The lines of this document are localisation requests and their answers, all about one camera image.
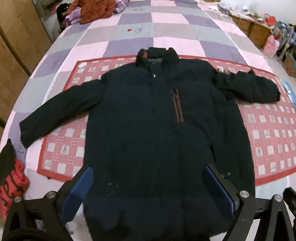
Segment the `rust-colored clothing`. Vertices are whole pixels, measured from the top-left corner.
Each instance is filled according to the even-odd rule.
[[[74,0],[66,14],[81,7],[81,24],[89,23],[100,18],[108,18],[115,8],[115,0]]]

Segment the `jacket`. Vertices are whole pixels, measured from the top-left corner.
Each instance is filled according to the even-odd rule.
[[[108,18],[115,8],[115,0],[74,0],[66,14],[70,14],[77,7],[81,7],[81,24],[89,23],[100,18]]]
[[[205,164],[255,195],[236,97],[267,103],[280,93],[252,70],[227,75],[172,48],[142,49],[135,63],[39,107],[20,123],[21,141],[28,147],[90,109],[84,164],[94,183],[83,203],[93,240],[198,240],[231,224],[205,188]]]

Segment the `jacket pocket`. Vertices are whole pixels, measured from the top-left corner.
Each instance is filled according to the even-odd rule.
[[[181,109],[181,105],[180,105],[178,89],[176,89],[176,88],[172,89],[172,95],[173,95],[173,103],[174,103],[174,106],[175,106],[177,121],[178,122],[184,122],[182,109]]]

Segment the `wooden cabinet door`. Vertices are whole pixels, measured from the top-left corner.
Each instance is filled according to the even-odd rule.
[[[31,0],[0,0],[0,26],[16,55],[32,73],[51,40]]]
[[[7,121],[28,75],[0,37],[0,117]]]

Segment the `brown zipper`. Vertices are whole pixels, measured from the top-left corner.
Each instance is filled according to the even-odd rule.
[[[175,106],[175,111],[176,111],[176,115],[177,115],[177,121],[184,122],[182,109],[181,109],[181,105],[180,105],[178,89],[176,89],[176,88],[172,89],[172,94],[173,94],[173,102],[174,102],[174,106]]]

